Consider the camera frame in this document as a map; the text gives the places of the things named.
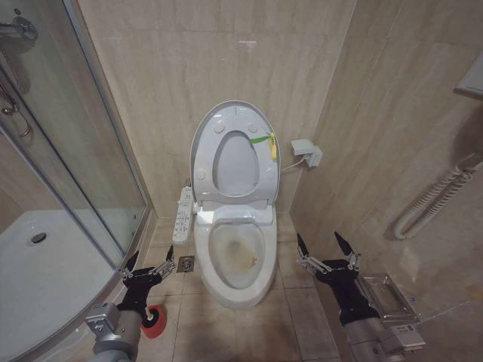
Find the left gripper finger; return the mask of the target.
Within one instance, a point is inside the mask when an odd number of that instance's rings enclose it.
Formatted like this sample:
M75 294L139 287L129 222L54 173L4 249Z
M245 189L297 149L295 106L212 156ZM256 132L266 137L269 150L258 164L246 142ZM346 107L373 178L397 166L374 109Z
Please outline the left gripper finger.
M122 269L123 278L131 278L133 276L132 272L137 263L137 258L139 256L139 250L137 250L131 258L126 262L125 267Z
M155 268L153 268L149 274L154 276L159 276L162 280L164 280L167 276L171 274L171 272L175 269L174 263L174 246L171 245L165 261L161 262Z

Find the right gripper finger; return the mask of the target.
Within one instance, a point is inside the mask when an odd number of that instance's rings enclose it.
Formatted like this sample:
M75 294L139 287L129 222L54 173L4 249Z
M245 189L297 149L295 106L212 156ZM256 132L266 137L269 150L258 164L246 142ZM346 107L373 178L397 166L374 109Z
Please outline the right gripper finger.
M322 261L309 255L309 251L303 241L303 238L297 233L297 251L300 258L297 260L297 264L305 268L308 272L327 272L328 266Z
M337 243L340 249L343 252L343 255L346 257L346 261L348 262L348 269L359 270L359 259L361 258L361 254L356 253L350 246L349 242L344 239L337 231L334 232L334 235L337 239Z

